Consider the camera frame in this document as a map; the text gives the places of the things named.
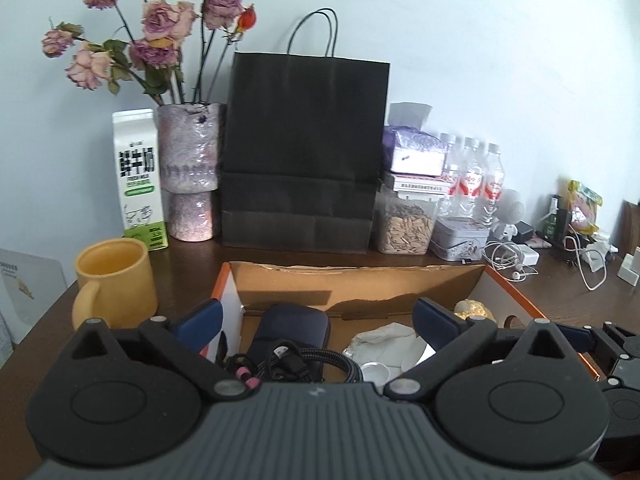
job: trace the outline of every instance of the ribbed gray surface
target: ribbed gray surface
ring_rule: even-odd
[[[47,462],[32,480],[383,480],[608,478],[590,464],[549,472],[501,469],[453,449],[420,407],[370,384],[264,384],[214,406],[179,448],[143,465],[76,470]]]

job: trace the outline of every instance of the flower bouquet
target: flower bouquet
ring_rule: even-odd
[[[95,90],[106,81],[109,91],[116,95],[121,81],[137,81],[158,105],[164,104],[168,93],[176,104],[209,102],[213,85],[228,47],[242,40],[246,31],[255,25],[253,4],[242,6],[242,0],[202,0],[200,14],[194,4],[180,1],[169,4],[165,0],[142,0],[142,34],[134,34],[118,7],[118,0],[84,0],[91,9],[115,9],[126,40],[110,38],[94,43],[85,37],[81,25],[62,22],[51,23],[42,40],[42,51],[47,57],[60,57],[76,41],[81,42],[73,56],[66,76],[80,88]],[[200,19],[200,67],[193,94],[188,100],[182,74],[182,44],[191,35],[193,23]],[[208,39],[205,29],[210,30]],[[211,49],[215,32],[222,31],[225,46],[220,55],[209,89],[203,92],[203,70]]]

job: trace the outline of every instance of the container of sunflower seeds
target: container of sunflower seeds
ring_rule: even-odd
[[[426,254],[442,195],[394,192],[382,185],[376,245],[384,254]]]

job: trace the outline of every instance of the open box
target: open box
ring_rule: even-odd
[[[498,272],[484,265],[429,267],[279,267],[224,263],[211,295],[223,307],[228,351],[246,351],[261,314],[274,303],[325,311],[331,322],[328,348],[341,352],[360,332],[393,321],[412,326],[411,310],[426,296],[453,310],[467,298],[481,301],[500,327],[515,317],[524,325],[545,317]],[[218,338],[201,352],[215,358]],[[598,373],[580,356],[591,374]]]

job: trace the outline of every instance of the bag handle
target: bag handle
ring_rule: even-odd
[[[328,10],[334,16],[335,34],[334,34],[334,28],[331,22],[331,18],[329,18],[329,15],[326,12],[323,12],[324,10]],[[326,20],[329,22],[329,41],[326,44],[326,49],[324,50],[324,56],[325,57],[329,56],[329,48],[331,48],[331,57],[334,57],[335,44],[338,41],[338,15],[336,14],[335,10],[333,10],[331,7],[323,7],[322,9],[314,10],[313,12],[308,13],[308,15],[302,18],[302,20],[300,20],[300,22],[294,29],[293,33],[291,34],[291,37],[289,38],[289,44],[287,45],[287,54],[290,54],[291,45],[293,44],[293,39],[296,37],[296,33],[300,30],[300,27],[302,27],[302,25],[306,22],[306,20],[308,20],[315,14],[322,14],[326,18]]]

